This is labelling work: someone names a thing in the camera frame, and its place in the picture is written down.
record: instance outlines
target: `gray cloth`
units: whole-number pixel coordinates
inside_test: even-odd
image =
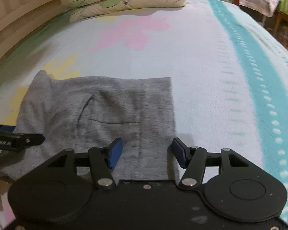
[[[0,178],[16,180],[66,148],[87,152],[116,137],[124,141],[112,174],[116,181],[177,178],[168,152],[175,135],[170,78],[54,80],[40,71],[21,103],[14,132],[42,133],[45,142],[18,154],[2,152]]]

